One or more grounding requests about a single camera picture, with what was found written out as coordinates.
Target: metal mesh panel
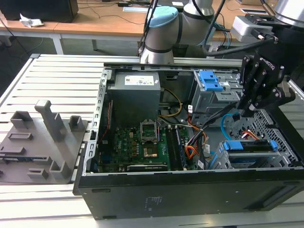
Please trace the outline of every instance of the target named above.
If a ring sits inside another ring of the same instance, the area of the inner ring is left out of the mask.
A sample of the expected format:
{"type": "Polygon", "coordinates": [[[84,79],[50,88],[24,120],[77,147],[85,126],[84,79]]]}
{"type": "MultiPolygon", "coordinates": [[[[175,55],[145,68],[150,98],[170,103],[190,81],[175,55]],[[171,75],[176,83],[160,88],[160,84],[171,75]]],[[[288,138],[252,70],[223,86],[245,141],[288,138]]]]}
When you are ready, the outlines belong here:
{"type": "Polygon", "coordinates": [[[251,130],[255,135],[261,139],[274,140],[279,145],[278,151],[284,157],[282,162],[284,165],[291,167],[291,162],[298,161],[295,153],[292,151],[288,143],[286,142],[283,135],[276,128],[269,128],[268,126],[273,125],[274,122],[271,120],[270,116],[265,110],[260,110],[255,112],[252,118],[241,118],[239,121],[233,122],[232,120],[227,120],[226,126],[230,127],[230,133],[232,138],[235,140],[240,140],[242,136],[242,131],[251,130]]]}

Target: red cable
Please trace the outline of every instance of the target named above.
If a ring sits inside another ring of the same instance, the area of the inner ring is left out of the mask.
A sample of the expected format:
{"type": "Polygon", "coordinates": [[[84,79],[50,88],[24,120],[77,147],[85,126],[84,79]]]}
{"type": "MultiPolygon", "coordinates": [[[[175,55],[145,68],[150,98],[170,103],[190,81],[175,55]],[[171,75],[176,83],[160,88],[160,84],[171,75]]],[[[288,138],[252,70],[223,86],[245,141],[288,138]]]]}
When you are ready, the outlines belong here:
{"type": "Polygon", "coordinates": [[[101,143],[102,139],[104,138],[106,132],[109,130],[109,127],[110,127],[110,108],[111,108],[111,102],[109,102],[109,108],[108,108],[108,125],[106,127],[106,130],[103,134],[103,136],[100,138],[100,140],[98,141],[99,143],[101,143]]]}

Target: wooden desk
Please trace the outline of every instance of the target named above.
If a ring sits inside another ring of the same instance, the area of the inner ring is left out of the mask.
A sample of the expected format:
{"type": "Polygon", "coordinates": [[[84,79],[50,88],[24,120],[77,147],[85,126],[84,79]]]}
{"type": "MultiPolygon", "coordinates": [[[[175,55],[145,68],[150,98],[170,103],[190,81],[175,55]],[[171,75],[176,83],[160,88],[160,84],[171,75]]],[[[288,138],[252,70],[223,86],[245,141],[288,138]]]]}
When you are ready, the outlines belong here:
{"type": "MultiPolygon", "coordinates": [[[[4,21],[7,27],[15,36],[27,37],[47,37],[52,38],[58,54],[63,54],[63,38],[91,39],[93,49],[96,50],[96,40],[121,40],[121,41],[139,41],[143,33],[143,23],[146,14],[139,12],[123,12],[122,7],[112,5],[117,1],[111,1],[109,5],[96,5],[96,1],[89,0],[90,8],[86,0],[78,0],[78,15],[73,23],[44,22],[42,27],[28,28],[19,21],[4,21]]],[[[216,11],[221,0],[213,0],[213,8],[216,11]]],[[[232,27],[235,16],[244,15],[239,8],[261,9],[261,6],[246,6],[237,3],[235,0],[228,0],[221,13],[225,18],[225,27],[232,27]]],[[[221,16],[218,23],[223,24],[221,16]]],[[[10,36],[5,27],[0,24],[0,35],[10,36]]],[[[215,32],[212,38],[212,45],[219,45],[224,40],[222,32],[215,32]]],[[[233,37],[232,45],[242,45],[235,42],[233,37]]]]}

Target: blue plastic latch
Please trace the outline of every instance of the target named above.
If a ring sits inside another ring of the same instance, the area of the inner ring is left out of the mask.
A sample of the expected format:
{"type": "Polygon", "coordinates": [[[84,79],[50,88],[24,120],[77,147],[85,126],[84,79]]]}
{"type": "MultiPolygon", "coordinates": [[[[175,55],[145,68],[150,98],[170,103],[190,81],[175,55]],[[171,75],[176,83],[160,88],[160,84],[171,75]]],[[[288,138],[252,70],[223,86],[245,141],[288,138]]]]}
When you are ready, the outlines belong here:
{"type": "Polygon", "coordinates": [[[270,141],[270,145],[272,146],[272,148],[274,149],[274,151],[277,151],[277,144],[276,144],[276,141],[271,140],[271,141],[270,141]]]}
{"type": "Polygon", "coordinates": [[[176,19],[178,16],[178,10],[175,7],[171,6],[159,6],[156,7],[155,12],[153,13],[153,17],[150,21],[150,28],[157,28],[169,24],[171,21],[176,19]]]}
{"type": "Polygon", "coordinates": [[[226,141],[226,143],[229,145],[230,150],[243,150],[242,143],[238,140],[232,140],[232,141],[226,141]]]}
{"type": "Polygon", "coordinates": [[[223,91],[224,88],[219,84],[218,77],[212,71],[200,70],[199,78],[204,84],[206,91],[223,91]]]}
{"type": "Polygon", "coordinates": [[[224,142],[224,143],[223,143],[223,146],[224,146],[225,151],[227,151],[227,150],[230,149],[230,147],[229,147],[229,145],[228,145],[227,142],[224,142]]]}

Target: yellow wire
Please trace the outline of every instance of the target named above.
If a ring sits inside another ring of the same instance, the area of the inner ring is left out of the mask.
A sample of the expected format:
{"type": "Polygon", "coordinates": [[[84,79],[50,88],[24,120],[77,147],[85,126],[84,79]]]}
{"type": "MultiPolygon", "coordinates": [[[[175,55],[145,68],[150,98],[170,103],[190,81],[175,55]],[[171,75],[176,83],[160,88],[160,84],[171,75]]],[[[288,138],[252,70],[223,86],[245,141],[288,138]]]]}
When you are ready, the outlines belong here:
{"type": "Polygon", "coordinates": [[[164,90],[167,90],[169,93],[171,93],[171,95],[173,95],[180,103],[180,108],[178,109],[178,111],[174,114],[169,114],[169,115],[159,115],[159,117],[173,117],[173,116],[176,116],[178,115],[179,113],[181,113],[181,110],[182,110],[182,103],[180,101],[180,99],[169,89],[164,89],[164,90]]]}

